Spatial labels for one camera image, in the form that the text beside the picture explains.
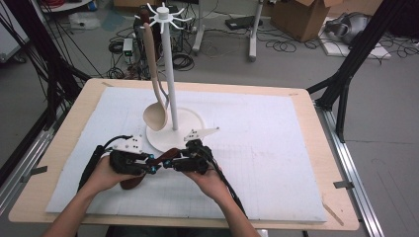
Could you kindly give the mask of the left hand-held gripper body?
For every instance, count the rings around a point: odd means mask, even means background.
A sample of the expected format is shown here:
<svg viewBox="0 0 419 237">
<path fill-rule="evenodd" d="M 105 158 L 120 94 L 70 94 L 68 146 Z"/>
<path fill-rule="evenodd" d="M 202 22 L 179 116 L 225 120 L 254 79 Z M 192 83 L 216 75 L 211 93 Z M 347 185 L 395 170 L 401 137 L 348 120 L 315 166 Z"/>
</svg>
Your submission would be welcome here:
<svg viewBox="0 0 419 237">
<path fill-rule="evenodd" d="M 149 158 L 142 150 L 142 136 L 132 136 L 112 146 L 110 164 L 119 174 L 140 175 L 147 171 Z"/>
</svg>

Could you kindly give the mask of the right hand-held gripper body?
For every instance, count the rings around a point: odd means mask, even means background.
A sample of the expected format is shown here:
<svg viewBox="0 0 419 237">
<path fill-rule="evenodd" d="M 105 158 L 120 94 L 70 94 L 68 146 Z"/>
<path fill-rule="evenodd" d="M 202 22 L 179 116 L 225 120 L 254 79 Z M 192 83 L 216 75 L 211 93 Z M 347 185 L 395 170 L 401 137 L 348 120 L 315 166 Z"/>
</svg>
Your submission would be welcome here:
<svg viewBox="0 0 419 237">
<path fill-rule="evenodd" d="M 213 159 L 209 147 L 203 145 L 203 138 L 219 131 L 218 127 L 192 129 L 185 137 L 186 158 L 173 158 L 173 169 L 178 172 L 199 172 L 204 174 Z"/>
</svg>

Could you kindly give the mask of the brown wooden spoon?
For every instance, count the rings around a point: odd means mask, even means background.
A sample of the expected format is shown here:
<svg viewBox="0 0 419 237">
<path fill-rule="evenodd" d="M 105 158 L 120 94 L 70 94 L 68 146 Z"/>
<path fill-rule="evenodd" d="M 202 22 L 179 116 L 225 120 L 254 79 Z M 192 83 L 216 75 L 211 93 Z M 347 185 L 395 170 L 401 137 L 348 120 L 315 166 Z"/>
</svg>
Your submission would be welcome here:
<svg viewBox="0 0 419 237">
<path fill-rule="evenodd" d="M 157 161 L 163 162 L 163 161 L 168 161 L 170 158 L 179 158 L 179 157 L 180 157 L 180 150 L 177 148 L 171 148 L 165 153 L 163 153 L 160 157 L 158 157 Z M 144 176 L 122 181 L 120 182 L 120 185 L 124 190 L 132 190 L 133 188 L 137 187 L 142 182 L 143 178 Z"/>
</svg>

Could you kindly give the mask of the light wooden spatula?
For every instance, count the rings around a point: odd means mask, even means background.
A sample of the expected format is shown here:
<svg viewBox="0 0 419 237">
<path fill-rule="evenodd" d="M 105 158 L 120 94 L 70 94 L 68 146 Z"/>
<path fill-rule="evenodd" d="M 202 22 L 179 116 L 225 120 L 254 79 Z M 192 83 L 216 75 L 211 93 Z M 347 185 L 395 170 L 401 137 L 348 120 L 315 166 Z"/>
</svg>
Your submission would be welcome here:
<svg viewBox="0 0 419 237">
<path fill-rule="evenodd" d="M 145 46 L 152 89 L 156 98 L 156 102 L 149 105 L 143 112 L 143 119 L 149 128 L 154 131 L 159 131 L 163 129 L 167 123 L 167 110 L 160 95 L 152 30 L 148 23 L 143 24 L 143 29 L 143 43 Z"/>
</svg>

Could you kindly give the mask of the white hook stand rack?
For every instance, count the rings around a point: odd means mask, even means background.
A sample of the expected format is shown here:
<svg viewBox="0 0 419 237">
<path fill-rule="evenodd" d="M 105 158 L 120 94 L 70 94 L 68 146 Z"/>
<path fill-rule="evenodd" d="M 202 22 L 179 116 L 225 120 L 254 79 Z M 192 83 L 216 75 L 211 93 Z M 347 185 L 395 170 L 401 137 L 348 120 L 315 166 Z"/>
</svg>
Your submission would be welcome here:
<svg viewBox="0 0 419 237">
<path fill-rule="evenodd" d="M 203 119 L 197 113 L 190 109 L 178 108 L 176 102 L 170 26 L 180 30 L 180 27 L 175 24 L 175 21 L 187 22 L 187 19 L 178 18 L 178 15 L 183 12 L 183 9 L 177 13 L 171 13 L 165 4 L 162 4 L 156 9 L 153 9 L 150 4 L 147 4 L 147 7 L 154 13 L 154 16 L 151 17 L 151 25 L 160 25 L 169 105 L 167 109 L 168 119 L 164 128 L 159 131 L 154 131 L 146 126 L 146 138 L 152 147 L 161 152 L 165 152 L 173 147 L 184 149 L 186 144 L 184 137 L 192 129 L 202 129 L 205 127 Z"/>
</svg>

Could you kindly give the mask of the person's right hand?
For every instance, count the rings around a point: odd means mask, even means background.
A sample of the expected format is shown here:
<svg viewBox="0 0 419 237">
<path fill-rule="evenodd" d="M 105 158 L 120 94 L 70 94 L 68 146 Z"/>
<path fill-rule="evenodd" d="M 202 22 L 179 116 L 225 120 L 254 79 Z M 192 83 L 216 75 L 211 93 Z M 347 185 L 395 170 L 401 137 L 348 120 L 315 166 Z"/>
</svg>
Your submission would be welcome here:
<svg viewBox="0 0 419 237">
<path fill-rule="evenodd" d="M 217 203 L 231 198 L 227 186 L 215 170 L 207 170 L 204 174 L 184 172 L 184 175 L 190 178 L 206 196 Z"/>
</svg>

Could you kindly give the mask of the person's left hand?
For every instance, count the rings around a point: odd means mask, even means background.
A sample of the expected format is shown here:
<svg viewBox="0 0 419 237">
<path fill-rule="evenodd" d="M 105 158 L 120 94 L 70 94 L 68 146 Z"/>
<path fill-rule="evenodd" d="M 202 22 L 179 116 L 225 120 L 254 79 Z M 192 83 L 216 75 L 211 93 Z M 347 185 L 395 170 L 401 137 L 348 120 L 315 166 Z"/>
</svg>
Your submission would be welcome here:
<svg viewBox="0 0 419 237">
<path fill-rule="evenodd" d="M 108 190 L 114 187 L 120 182 L 127 180 L 142 178 L 143 174 L 140 175 L 127 175 L 119 174 L 114 171 L 110 164 L 110 157 L 104 156 L 98 162 L 95 170 L 89 177 L 88 181 L 82 187 L 83 190 L 87 190 L 93 194 Z"/>
</svg>

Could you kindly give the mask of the white grid mat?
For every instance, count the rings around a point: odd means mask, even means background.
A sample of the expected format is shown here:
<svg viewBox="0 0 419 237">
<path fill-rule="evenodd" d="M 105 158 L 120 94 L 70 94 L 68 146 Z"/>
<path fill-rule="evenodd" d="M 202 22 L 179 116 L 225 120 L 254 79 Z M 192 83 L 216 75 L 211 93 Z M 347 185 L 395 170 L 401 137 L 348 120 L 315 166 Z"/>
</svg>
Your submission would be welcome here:
<svg viewBox="0 0 419 237">
<path fill-rule="evenodd" d="M 179 108 L 197 113 L 216 130 L 204 139 L 251 220 L 323 222 L 323 208 L 291 98 L 179 91 Z M 62 168 L 46 207 L 60 212 L 74 197 L 97 145 L 122 135 L 144 135 L 142 119 L 154 95 L 149 89 L 106 89 Z M 94 214 L 220 218 L 219 207 L 186 176 L 170 169 L 148 175 L 125 191 L 98 194 Z"/>
</svg>

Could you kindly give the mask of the white stand leg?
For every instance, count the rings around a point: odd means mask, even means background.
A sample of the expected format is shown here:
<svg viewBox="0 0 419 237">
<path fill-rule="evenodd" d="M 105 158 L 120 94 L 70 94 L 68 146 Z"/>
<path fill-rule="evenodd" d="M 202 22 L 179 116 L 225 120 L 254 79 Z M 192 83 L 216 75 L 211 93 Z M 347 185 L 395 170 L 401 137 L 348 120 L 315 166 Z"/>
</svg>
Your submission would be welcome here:
<svg viewBox="0 0 419 237">
<path fill-rule="evenodd" d="M 204 32 L 205 32 L 205 26 L 203 23 L 204 9 L 203 9 L 202 3 L 203 3 L 203 0 L 198 0 L 198 26 L 197 26 L 195 42 L 192 47 L 192 51 L 194 54 L 199 53 L 203 36 L 204 36 Z"/>
<path fill-rule="evenodd" d="M 257 30 L 259 26 L 260 17 L 262 14 L 264 0 L 258 0 L 258 5 L 254 15 L 254 22 L 251 28 L 251 34 L 249 37 L 249 60 L 254 62 L 256 60 L 256 47 L 257 47 Z"/>
</svg>

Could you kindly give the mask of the light wooden table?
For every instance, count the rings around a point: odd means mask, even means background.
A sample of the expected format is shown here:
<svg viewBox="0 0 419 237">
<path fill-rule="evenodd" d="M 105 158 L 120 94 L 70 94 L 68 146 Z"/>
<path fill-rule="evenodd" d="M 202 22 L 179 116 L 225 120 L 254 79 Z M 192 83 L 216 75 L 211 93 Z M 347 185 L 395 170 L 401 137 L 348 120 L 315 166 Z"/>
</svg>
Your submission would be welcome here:
<svg viewBox="0 0 419 237">
<path fill-rule="evenodd" d="M 8 218 L 12 222 L 51 223 L 53 213 L 45 208 L 58 182 L 67 158 L 75 147 L 81 132 L 94 112 L 102 93 L 108 88 L 141 88 L 150 90 L 148 81 L 91 79 L 82 89 L 69 114 L 43 154 L 39 165 L 47 171 L 30 178 L 11 208 Z M 237 93 L 240 95 L 285 96 L 293 100 L 302 136 L 307 148 L 317 187 L 321 193 L 327 221 L 321 224 L 284 222 L 279 220 L 254 220 L 257 229 L 340 230 L 359 228 L 359 220 L 347 191 L 334 187 L 342 180 L 339 166 L 332 154 L 334 144 L 326 138 L 327 128 L 322 126 L 309 94 L 304 89 L 275 88 L 222 84 L 182 83 L 175 84 L 177 91 Z"/>
</svg>

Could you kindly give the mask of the flat black device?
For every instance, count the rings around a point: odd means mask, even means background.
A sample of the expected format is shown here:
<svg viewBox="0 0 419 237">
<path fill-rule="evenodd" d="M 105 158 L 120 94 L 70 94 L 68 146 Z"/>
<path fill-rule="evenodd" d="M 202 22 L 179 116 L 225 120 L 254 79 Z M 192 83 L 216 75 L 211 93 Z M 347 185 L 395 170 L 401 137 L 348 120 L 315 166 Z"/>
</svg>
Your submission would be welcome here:
<svg viewBox="0 0 419 237">
<path fill-rule="evenodd" d="M 232 31 L 240 29 L 253 29 L 255 23 L 254 16 L 240 17 L 227 19 L 224 21 L 225 25 Z"/>
</svg>

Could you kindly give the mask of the round white table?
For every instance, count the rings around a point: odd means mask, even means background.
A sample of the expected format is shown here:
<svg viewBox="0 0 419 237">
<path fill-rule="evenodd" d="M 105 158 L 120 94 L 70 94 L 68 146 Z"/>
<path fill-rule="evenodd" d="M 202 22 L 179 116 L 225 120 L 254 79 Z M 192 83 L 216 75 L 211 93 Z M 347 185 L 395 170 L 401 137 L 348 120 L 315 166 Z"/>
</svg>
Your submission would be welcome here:
<svg viewBox="0 0 419 237">
<path fill-rule="evenodd" d="M 59 6 L 48 6 L 44 3 L 40 3 L 40 8 L 43 12 L 62 12 L 73 10 L 79 7 L 87 6 L 92 0 L 81 0 L 80 2 L 71 2 L 70 0 L 65 0 L 63 4 Z"/>
</svg>

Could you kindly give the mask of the grey bag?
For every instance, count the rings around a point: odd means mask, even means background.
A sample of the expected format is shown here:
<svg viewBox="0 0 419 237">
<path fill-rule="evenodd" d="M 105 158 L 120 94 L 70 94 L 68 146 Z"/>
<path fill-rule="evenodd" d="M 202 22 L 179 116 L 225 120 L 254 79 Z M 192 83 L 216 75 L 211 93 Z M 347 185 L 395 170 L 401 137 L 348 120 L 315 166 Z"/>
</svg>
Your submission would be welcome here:
<svg viewBox="0 0 419 237">
<path fill-rule="evenodd" d="M 325 23 L 325 33 L 332 33 L 345 44 L 351 44 L 370 22 L 371 17 L 359 12 L 343 13 L 340 17 Z"/>
</svg>

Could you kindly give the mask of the aluminium rail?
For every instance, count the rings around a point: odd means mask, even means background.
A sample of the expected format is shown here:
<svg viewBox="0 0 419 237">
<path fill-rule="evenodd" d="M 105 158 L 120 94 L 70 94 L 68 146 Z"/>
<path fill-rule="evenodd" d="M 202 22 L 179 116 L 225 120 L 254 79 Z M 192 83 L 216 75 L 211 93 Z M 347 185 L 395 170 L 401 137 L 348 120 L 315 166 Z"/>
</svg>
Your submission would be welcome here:
<svg viewBox="0 0 419 237">
<path fill-rule="evenodd" d="M 342 142 L 335 131 L 336 119 L 333 113 L 317 106 L 314 108 L 323 123 L 323 130 L 330 138 L 332 150 L 338 160 L 338 167 L 344 175 L 341 187 L 350 193 L 350 197 L 355 202 L 359 222 L 366 230 L 368 237 L 385 237 L 347 143 Z"/>
<path fill-rule="evenodd" d="M 0 169 L 0 216 L 31 176 L 46 171 L 46 168 L 38 168 L 38 163 L 65 116 L 66 112 L 59 110 L 55 121 L 48 123 L 46 112 L 43 112 Z"/>
</svg>

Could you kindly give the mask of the black metal frame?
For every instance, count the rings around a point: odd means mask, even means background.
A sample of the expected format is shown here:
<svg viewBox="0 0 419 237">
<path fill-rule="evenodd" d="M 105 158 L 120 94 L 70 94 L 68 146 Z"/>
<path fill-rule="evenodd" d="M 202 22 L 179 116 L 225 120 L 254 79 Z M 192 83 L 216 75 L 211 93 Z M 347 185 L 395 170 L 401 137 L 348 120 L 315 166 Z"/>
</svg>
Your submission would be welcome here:
<svg viewBox="0 0 419 237">
<path fill-rule="evenodd" d="M 335 131 L 342 142 L 345 142 L 344 125 L 351 81 L 408 1 L 382 0 L 339 69 L 329 78 L 306 89 L 309 94 L 324 89 L 322 96 L 315 101 L 315 105 L 324 111 L 330 112 L 336 100 L 339 100 Z"/>
<path fill-rule="evenodd" d="M 8 7 L 38 54 L 34 55 L 30 47 L 23 42 L 12 24 L 8 23 L 6 19 L 0 17 L 0 24 L 24 50 L 39 78 L 47 83 L 45 93 L 47 107 L 0 168 L 1 188 L 11 177 L 12 172 L 23 159 L 24 153 L 35 141 L 35 138 L 42 130 L 52 127 L 52 124 L 57 121 L 56 112 L 58 107 L 63 102 L 73 103 L 81 93 L 82 87 L 77 83 L 77 78 L 82 82 L 87 82 L 91 79 L 91 76 L 72 66 L 64 59 L 39 18 L 31 0 L 0 0 L 0 6 Z"/>
</svg>

